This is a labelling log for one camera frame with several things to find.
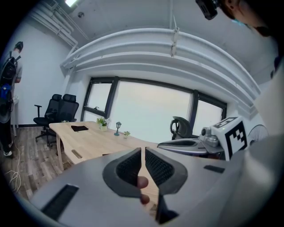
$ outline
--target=sneaker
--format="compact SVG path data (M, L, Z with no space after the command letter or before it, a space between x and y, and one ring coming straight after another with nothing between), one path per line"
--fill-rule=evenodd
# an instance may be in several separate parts
M14 157L12 151L9 151L8 153L3 152L3 154L4 154L4 156L7 157L7 158L13 158L13 157Z
M13 141L12 141L12 143L10 143L8 146L9 146L9 148L11 148L12 147L12 145L13 145Z

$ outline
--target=window frame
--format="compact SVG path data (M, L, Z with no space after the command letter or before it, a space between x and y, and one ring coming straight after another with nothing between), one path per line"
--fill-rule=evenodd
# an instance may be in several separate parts
M85 96L85 99L84 99L84 105L83 105L83 109L82 109L82 114L81 114L81 121L84 120L85 111L94 113L94 114L102 116L104 118L109 118L111 108L112 108L112 105L113 105L113 101L114 101L115 92L117 90L117 85L118 85L119 81L136 82L136 83L144 83L144 84L149 84L149 85L156 85L156 86L175 89L175 90L184 91L184 92L192 94L193 99L192 99L191 107L190 107L190 110L189 110L189 112L190 112L189 119L187 119L190 123L190 126L191 126L190 130L191 130L191 137L192 138L198 138L198 136L194 136L194 135L192 135L192 133L193 133L194 123L195 123L195 120L196 120L197 107L198 107L199 100L203 101L203 102L207 102L209 104L212 104L214 106L221 108L223 110L221 119L224 120L226 118L227 103L222 102L222 101L218 100L217 98L214 98L210 95L199 92L198 90L193 90L193 89L190 89L190 88L185 88L185 87L174 85L174 84L169 84L169 83L154 81L154 80L148 80L148 79L128 78L128 77L94 77L94 78L90 79L90 83L89 83L88 88L87 88L86 96ZM112 83L112 85L110 87L110 92L109 92L109 95L108 95L108 98L107 98L106 108L105 108L104 112L101 111L101 110L95 110L93 108L86 106L87 103L88 103L88 99L90 97L92 85L95 84L95 83Z

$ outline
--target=black pants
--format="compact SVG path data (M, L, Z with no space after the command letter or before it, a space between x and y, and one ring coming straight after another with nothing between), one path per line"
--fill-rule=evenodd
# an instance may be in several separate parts
M5 124L0 123L0 142L3 146L4 152L10 151L9 144L12 143L11 138L11 118Z

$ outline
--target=wooden floor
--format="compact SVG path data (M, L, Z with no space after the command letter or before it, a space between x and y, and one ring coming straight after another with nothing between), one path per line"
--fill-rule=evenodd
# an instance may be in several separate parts
M17 137L12 137L14 141L14 145L11 148L14 154L13 159L4 157L3 153L0 152L0 165L2 171L6 173L10 170L17 171L20 151L19 171L21 187L18 194L27 200L46 182L62 173L58 164L58 156L56 155L56 143L52 147L47 147L46 137L39 138L37 142L35 140L35 137L40 135L41 130L42 127L17 129ZM62 152L62 161L64 170L73 165L64 152ZM8 181L12 175L12 173L6 175ZM151 216L155 216L156 204L150 202L145 208Z

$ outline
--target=white cable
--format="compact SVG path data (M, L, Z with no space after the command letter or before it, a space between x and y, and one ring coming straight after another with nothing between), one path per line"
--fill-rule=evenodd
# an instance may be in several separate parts
M15 172L14 170L10 170L9 172L5 173L5 174L8 174L8 173L10 173L10 172L13 172L12 178L11 178L10 181L9 181L9 185L11 184L11 182L12 182L14 179L16 179L15 188L14 188L14 190L13 190L13 192L16 191L16 193L19 191L19 189L20 189L20 187L21 187L21 183L22 183L22 181L21 181L21 176L20 176L20 173L19 173L19 165L20 165L20 159L21 159L21 152L20 152L20 150L19 150L18 148L17 148L17 150L18 150L18 152L19 152L19 161L18 161L18 166L17 166L17 172ZM19 185L19 187L17 188L18 177L19 177L19 180L20 180L20 185Z

